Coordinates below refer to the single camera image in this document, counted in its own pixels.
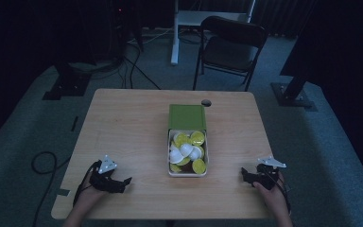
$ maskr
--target black backdrop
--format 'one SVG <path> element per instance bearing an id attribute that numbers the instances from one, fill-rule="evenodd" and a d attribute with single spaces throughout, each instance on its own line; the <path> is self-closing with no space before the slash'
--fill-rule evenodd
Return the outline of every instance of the black backdrop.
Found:
<path id="1" fill-rule="evenodd" d="M 319 0 L 281 74 L 320 86 L 363 165 L 363 0 Z"/>

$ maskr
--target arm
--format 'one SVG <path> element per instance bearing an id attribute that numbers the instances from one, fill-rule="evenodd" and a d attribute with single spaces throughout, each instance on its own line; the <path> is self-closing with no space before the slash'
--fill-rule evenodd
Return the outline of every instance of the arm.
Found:
<path id="1" fill-rule="evenodd" d="M 278 183 L 283 187 L 282 181 L 283 176 L 279 173 L 279 178 L 281 179 Z M 253 183 L 255 188 L 264 198 L 265 204 L 267 205 L 270 212 L 276 219 L 278 227 L 292 227 L 293 222 L 291 221 L 290 215 L 288 213 L 287 205 L 285 203 L 285 196 L 281 190 L 275 185 L 272 189 L 267 190 L 260 183 Z"/>
<path id="2" fill-rule="evenodd" d="M 106 191 L 99 191 L 89 184 L 90 176 L 86 178 L 83 188 L 84 189 L 63 224 L 63 227 L 79 227 L 81 222 L 87 216 L 88 212 L 107 194 Z"/>

